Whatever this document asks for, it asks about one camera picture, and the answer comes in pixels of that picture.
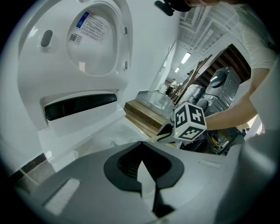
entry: label sticker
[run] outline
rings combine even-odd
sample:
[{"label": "label sticker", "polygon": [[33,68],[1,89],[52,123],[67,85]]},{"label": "label sticker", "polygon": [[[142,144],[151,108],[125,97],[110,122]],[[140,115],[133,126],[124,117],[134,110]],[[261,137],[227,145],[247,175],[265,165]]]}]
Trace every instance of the label sticker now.
[{"label": "label sticker", "polygon": [[102,17],[94,15],[89,10],[84,13],[76,25],[80,34],[84,34],[93,40],[102,43],[108,33],[109,23]]},{"label": "label sticker", "polygon": [[73,34],[71,34],[71,36],[69,38],[69,41],[72,41],[74,43],[80,44],[82,38],[83,38],[82,36],[80,36],[80,35],[78,35],[76,33],[73,33]]}]

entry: black slot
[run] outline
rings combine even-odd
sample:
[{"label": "black slot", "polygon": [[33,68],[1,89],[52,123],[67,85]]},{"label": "black slot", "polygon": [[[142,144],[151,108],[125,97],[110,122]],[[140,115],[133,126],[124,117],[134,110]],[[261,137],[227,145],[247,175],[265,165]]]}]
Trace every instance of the black slot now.
[{"label": "black slot", "polygon": [[115,94],[96,94],[62,100],[45,107],[45,116],[49,121],[75,113],[90,110],[117,101]]}]

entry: person's arm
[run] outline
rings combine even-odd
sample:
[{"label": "person's arm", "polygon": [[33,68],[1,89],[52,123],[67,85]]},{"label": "person's arm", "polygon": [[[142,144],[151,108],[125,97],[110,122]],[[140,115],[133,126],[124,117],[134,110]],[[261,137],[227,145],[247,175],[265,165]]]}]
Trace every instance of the person's arm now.
[{"label": "person's arm", "polygon": [[269,69],[254,69],[251,72],[251,86],[240,101],[229,109],[206,117],[207,130],[220,130],[242,125],[257,115],[250,96],[263,82]]}]

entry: toilet seat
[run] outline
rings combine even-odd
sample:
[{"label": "toilet seat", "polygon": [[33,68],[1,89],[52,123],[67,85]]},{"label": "toilet seat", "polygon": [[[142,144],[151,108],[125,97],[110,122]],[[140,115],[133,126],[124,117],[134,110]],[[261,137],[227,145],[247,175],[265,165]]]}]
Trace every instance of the toilet seat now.
[{"label": "toilet seat", "polygon": [[[46,1],[35,10],[20,41],[17,84],[42,150],[58,171],[78,157],[77,148],[125,119],[118,103],[128,85],[133,34],[126,25],[132,27],[132,19],[113,0]],[[56,102],[105,94],[117,101],[55,120],[45,115],[44,108]]]}]

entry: toilet bowl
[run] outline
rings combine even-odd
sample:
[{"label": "toilet bowl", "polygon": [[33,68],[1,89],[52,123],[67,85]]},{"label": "toilet bowl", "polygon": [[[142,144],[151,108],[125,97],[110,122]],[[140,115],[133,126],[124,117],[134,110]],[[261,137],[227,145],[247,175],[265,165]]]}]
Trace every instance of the toilet bowl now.
[{"label": "toilet bowl", "polygon": [[27,16],[17,86],[55,171],[85,154],[147,139],[119,105],[133,53],[127,3],[41,1]]}]

